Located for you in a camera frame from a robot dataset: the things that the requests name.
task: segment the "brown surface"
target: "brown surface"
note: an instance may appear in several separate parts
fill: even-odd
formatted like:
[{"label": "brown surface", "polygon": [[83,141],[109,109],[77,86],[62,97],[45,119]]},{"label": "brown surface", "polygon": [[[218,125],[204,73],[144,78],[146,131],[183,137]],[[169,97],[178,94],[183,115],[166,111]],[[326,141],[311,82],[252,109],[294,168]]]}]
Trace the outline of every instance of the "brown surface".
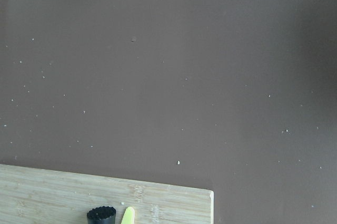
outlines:
[{"label": "brown surface", "polygon": [[2,163],[212,189],[215,223],[336,223],[337,0],[3,5]]}]

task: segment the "lime green object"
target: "lime green object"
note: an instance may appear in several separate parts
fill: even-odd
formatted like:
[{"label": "lime green object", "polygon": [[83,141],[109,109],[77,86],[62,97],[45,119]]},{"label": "lime green object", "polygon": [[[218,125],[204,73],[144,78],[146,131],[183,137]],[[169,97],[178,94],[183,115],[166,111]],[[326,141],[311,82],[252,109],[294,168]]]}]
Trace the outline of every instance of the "lime green object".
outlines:
[{"label": "lime green object", "polygon": [[126,208],[122,224],[135,224],[135,209],[133,207]]}]

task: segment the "black bottle cap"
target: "black bottle cap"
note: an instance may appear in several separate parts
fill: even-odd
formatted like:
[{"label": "black bottle cap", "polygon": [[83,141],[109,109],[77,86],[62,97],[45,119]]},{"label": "black bottle cap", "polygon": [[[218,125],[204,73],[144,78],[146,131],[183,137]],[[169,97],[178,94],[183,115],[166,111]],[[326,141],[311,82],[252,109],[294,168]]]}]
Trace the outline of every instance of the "black bottle cap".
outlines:
[{"label": "black bottle cap", "polygon": [[86,214],[88,224],[115,224],[116,209],[113,207],[97,207]]}]

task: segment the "table surface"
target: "table surface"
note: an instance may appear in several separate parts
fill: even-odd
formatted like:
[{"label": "table surface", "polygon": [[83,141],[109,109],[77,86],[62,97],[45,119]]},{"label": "table surface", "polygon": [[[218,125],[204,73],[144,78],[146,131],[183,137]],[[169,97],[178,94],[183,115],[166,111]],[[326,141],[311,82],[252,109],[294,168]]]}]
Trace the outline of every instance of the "table surface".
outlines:
[{"label": "table surface", "polygon": [[336,223],[336,11],[0,0],[0,162],[210,189],[215,223]]}]

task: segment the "bamboo cutting board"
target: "bamboo cutting board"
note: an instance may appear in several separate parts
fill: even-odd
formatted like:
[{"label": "bamboo cutting board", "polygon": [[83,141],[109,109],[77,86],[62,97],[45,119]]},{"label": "bamboo cutting board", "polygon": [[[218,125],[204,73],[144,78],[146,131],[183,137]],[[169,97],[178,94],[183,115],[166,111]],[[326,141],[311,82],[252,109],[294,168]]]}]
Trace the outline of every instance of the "bamboo cutting board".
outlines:
[{"label": "bamboo cutting board", "polygon": [[92,208],[126,207],[135,224],[213,224],[213,192],[169,184],[0,164],[0,223],[87,224]]}]

